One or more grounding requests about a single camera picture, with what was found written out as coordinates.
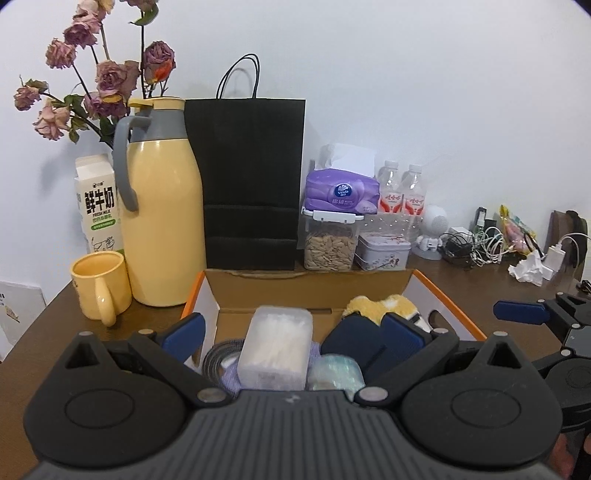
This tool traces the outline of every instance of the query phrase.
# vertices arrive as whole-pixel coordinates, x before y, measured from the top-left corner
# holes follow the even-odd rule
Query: mug handle
[[[115,307],[113,306],[113,298],[111,292],[107,287],[107,282],[103,277],[99,277],[95,280],[95,296],[96,303],[99,307],[100,321],[106,327],[111,327],[117,320],[115,313]]]

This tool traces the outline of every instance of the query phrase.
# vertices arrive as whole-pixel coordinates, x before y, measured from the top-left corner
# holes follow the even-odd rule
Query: yellow mug
[[[82,313],[105,326],[115,324],[118,314],[131,305],[131,288],[125,258],[119,252],[85,255],[70,268]]]

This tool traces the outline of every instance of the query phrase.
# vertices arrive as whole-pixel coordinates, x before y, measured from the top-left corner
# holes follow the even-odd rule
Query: gray thermos handle
[[[126,116],[119,120],[115,128],[113,142],[113,169],[115,170],[115,185],[121,195],[123,204],[130,212],[138,211],[138,196],[129,183],[127,170],[127,139],[133,127],[148,128],[151,118],[147,116]]]

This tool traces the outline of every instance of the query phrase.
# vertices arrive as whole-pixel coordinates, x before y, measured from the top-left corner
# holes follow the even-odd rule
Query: black paper bag
[[[252,98],[222,99],[242,60],[256,67]],[[203,180],[209,268],[294,268],[306,101],[256,98],[259,74],[258,57],[245,55],[226,72],[215,99],[185,105]]]

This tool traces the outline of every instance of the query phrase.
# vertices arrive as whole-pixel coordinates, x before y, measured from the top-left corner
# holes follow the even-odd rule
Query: dried rose
[[[47,47],[45,57],[47,59],[46,63],[52,69],[70,68],[72,65],[74,65],[74,60],[76,58],[76,47],[73,45],[68,45],[57,38],[54,38]]]
[[[35,87],[25,85],[24,87],[20,87],[14,94],[14,106],[21,112],[30,110],[38,100],[41,100],[41,96],[39,95],[39,89]]]
[[[97,0],[80,0],[76,8],[76,15],[95,14],[99,21],[103,21],[106,17],[107,11]]]
[[[177,67],[174,50],[163,41],[155,41],[144,52],[144,75],[146,82],[163,82]]]
[[[96,43],[96,37],[85,23],[74,23],[64,30],[64,40],[68,45],[79,45],[86,48]]]
[[[64,134],[61,130],[69,130],[67,122],[70,119],[70,111],[66,107],[53,108],[51,99],[48,98],[39,112],[39,118],[33,125],[37,133],[48,140],[59,140]]]
[[[107,60],[96,66],[96,86],[104,102],[127,101],[137,88],[139,63],[127,60],[123,65]]]
[[[93,120],[98,120],[100,116],[123,118],[127,115],[127,107],[123,100],[115,103],[107,103],[100,98],[99,92],[91,92],[90,98],[88,98],[88,95],[85,95],[84,107]]]
[[[115,6],[115,0],[98,0],[100,8],[110,14]]]
[[[154,5],[158,0],[119,0],[121,2],[127,2],[132,7],[138,7],[142,12],[149,12],[154,8]]]
[[[39,93],[44,93],[49,90],[49,84],[47,82],[42,82],[41,80],[28,79],[25,85],[38,89]]]
[[[88,26],[90,33],[97,34],[100,32],[101,20],[94,12],[87,12],[86,10],[76,11],[76,15],[72,17],[74,25],[81,23]]]

